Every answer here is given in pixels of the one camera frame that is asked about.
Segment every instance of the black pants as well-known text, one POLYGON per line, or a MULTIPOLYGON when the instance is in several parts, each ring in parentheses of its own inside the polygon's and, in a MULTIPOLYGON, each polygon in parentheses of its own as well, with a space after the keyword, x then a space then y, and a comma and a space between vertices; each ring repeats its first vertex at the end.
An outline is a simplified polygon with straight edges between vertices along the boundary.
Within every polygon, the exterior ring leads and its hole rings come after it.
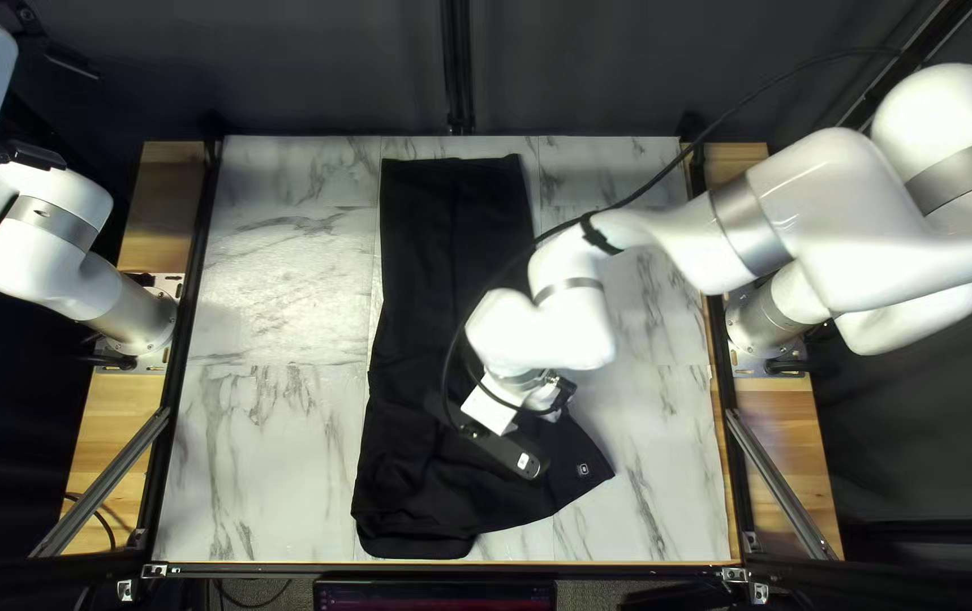
MULTIPOLYGON (((521 433, 551 461, 527 481, 426 408, 431 396, 439 403, 455 327, 499 266, 532 243, 520 158, 384 160, 380 230, 384 308, 351 506, 365 551, 461 558, 475 535, 546 518, 610 479, 602 453, 567 416, 550 424, 521 414, 521 433)), ((526 260, 508 275, 503 286, 527 291, 526 260)), ((473 380, 459 362, 449 377, 449 395, 462 402, 473 380)))

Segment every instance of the black metal rod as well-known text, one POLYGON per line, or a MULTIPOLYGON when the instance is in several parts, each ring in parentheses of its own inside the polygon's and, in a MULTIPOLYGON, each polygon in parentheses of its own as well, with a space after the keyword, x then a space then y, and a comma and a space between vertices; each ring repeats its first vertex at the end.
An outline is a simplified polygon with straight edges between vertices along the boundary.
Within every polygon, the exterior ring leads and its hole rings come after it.
POLYGON ((445 64, 448 132, 453 136, 473 134, 470 0, 440 0, 440 36, 445 64))
MULTIPOLYGON (((718 577, 721 565, 710 564, 400 564, 398 562, 375 562, 372 564, 309 564, 309 563, 267 563, 267 562, 155 562, 165 565, 166 571, 158 572, 157 577, 184 578, 303 578, 324 575, 324 578, 387 577, 398 574, 399 578, 429 579, 459 578, 468 576, 505 579, 507 576, 520 578, 549 577, 551 579, 662 579, 662 578, 709 578, 718 577)), ((148 572, 145 578, 152 578, 148 572)))
POLYGON ((747 458, 758 470, 769 491, 773 493, 773 498, 776 499, 780 510, 784 511, 788 522, 792 524, 792 529, 799 540, 802 541, 807 555, 819 560, 837 560, 837 555, 833 553, 832 547, 829 547, 829 542, 819 531, 818 525, 814 524, 814 520, 811 520, 811 514, 807 513, 806 507, 803 507, 803 503, 795 495, 792 486, 789 486, 788 481, 780 474, 776 464, 773 463, 773 459, 762 447, 761 441, 742 422, 739 411, 737 409, 726 410, 724 424, 727 425, 727 429, 739 442, 742 451, 747 453, 747 458))
MULTIPOLYGON (((972 609, 972 572, 783 558, 764 553, 751 554, 747 570, 752 579, 766 584, 881 600, 886 603, 884 609, 893 608, 894 604, 908 609, 972 609)), ((870 606, 860 601, 855 607, 870 606)))
POLYGON ((890 89, 931 59, 970 15, 972 15, 972 0, 945 0, 913 34, 904 46, 904 52, 890 60, 871 86, 867 87, 859 99, 848 108, 845 115, 837 122, 837 126, 861 130, 870 124, 871 118, 878 110, 878 104, 883 101, 890 89))
POLYGON ((169 476, 169 460, 173 449, 173 435, 177 430, 177 412, 180 407, 180 390, 184 384, 184 371, 188 360, 188 346, 192 342, 192 325, 196 317, 196 303, 199 300, 199 284, 203 279, 204 258, 207 255, 207 233, 210 230, 211 213, 214 209, 214 193, 218 188, 219 170, 222 166, 221 136, 213 139, 210 150, 217 154, 208 159, 207 173, 204 176, 203 190, 200 191, 199 207, 196 211, 196 224, 192 234, 192 247, 188 250, 188 269, 184 276, 184 294, 180 296, 177 307, 177 328, 174 329, 173 348, 166 365, 166 385, 161 393, 161 408, 169 410, 169 423, 166 430, 153 440, 150 447, 150 462, 140 500, 140 515, 136 530, 144 533, 143 547, 147 559, 153 549, 153 539, 158 535, 158 520, 161 517, 161 501, 166 493, 166 480, 169 476))
MULTIPOLYGON (((727 422, 728 410, 737 410, 735 377, 732 375, 732 357, 727 350, 727 326, 724 324, 724 300, 719 295, 706 298, 709 309, 709 335, 712 340, 713 367, 716 368, 716 389, 720 392, 720 413, 727 422)), ((750 485, 747 479, 747 460, 732 435, 725 435, 727 446, 727 473, 732 482, 732 500, 735 507, 735 524, 738 527, 740 556, 747 557, 746 533, 754 530, 753 509, 750 505, 750 485)))
POLYGON ((113 488, 117 487, 121 479, 124 479, 126 473, 135 461, 140 459, 153 439, 166 429, 167 422, 169 422, 169 410, 162 408, 154 412, 97 479, 94 479, 86 488, 82 497, 75 501, 63 518, 53 526, 45 538, 41 539, 37 547, 33 548, 30 558, 58 556, 63 548, 68 547, 71 539, 79 534, 86 520, 89 520, 89 517, 101 507, 109 493, 112 493, 113 488))
POLYGON ((0 562, 0 600, 62 587, 74 587, 78 591, 90 583, 108 582, 117 577, 135 577, 142 562, 139 550, 0 562))

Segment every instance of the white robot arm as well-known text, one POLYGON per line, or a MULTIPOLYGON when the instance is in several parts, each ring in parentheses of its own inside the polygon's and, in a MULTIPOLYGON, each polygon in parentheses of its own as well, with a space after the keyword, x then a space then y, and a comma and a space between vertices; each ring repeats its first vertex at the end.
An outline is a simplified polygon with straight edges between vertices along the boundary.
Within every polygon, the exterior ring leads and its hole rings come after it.
MULTIPOLYGON (((590 223, 617 249, 664 249, 706 294, 779 270, 728 311, 739 347, 776 355, 830 317, 859 354, 906 345, 972 313, 972 66, 906 78, 878 111, 874 140, 814 132, 680 208, 609 210, 590 223)), ((598 272, 609 255, 588 233, 570 227, 535 253, 532 300, 492 290, 468 319, 489 387, 613 360, 598 272)), ((506 394, 547 409, 528 396, 506 394)))
MULTIPOLYGON (((0 28, 0 106, 16 57, 14 39, 0 28)), ((113 198, 84 176, 4 155, 0 292, 99 330, 121 354, 146 354, 170 341, 175 305, 88 251, 111 210, 113 198)))

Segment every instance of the white marble tile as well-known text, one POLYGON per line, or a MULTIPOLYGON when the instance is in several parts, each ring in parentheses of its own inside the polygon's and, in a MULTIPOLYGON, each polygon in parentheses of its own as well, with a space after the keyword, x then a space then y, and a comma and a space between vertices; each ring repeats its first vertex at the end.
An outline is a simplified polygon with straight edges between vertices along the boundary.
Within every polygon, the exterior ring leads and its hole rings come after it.
POLYGON ((191 363, 362 362, 380 141, 233 137, 191 363))
POLYGON ((622 355, 571 372, 573 417, 615 477, 554 517, 558 561, 730 558, 709 368, 656 367, 622 355))
MULTIPOLYGON (((382 304, 380 159, 520 153, 547 229, 676 151, 670 138, 231 138, 154 557, 380 561, 349 513, 382 304)), ((637 205, 684 191, 671 174, 637 205)), ((555 517, 479 537, 464 562, 727 558, 699 296, 662 253, 608 265, 620 356, 574 374, 573 411, 617 475, 555 517)))
POLYGON ((665 252, 630 249, 603 265, 619 352, 653 365, 709 363, 701 292, 665 252))
MULTIPOLYGON (((676 138, 540 136, 540 192, 544 229, 621 200, 678 154, 676 138)), ((676 170, 632 205, 661 208, 687 199, 676 170)))
POLYGON ((226 144, 157 558, 350 561, 380 141, 226 144))
POLYGON ((365 368, 188 370, 153 558, 350 561, 365 368))

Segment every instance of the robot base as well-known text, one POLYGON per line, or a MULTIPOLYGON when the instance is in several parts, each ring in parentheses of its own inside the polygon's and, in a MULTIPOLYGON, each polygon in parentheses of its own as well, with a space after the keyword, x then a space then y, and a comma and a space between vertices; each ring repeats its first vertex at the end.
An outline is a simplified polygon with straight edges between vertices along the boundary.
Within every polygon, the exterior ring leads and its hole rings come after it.
MULTIPOLYGON (((180 302, 180 295, 184 290, 184 274, 148 274, 153 276, 153 286, 146 286, 148 291, 166 301, 167 308, 173 308, 180 302)), ((94 354, 104 356, 124 356, 126 354, 136 354, 135 368, 122 369, 118 367, 107 367, 98 365, 94 368, 96 373, 121 374, 121 375, 166 375, 166 368, 169 365, 169 350, 173 343, 170 341, 161 348, 146 350, 146 347, 125 346, 120 342, 106 337, 97 340, 94 347, 94 354)))

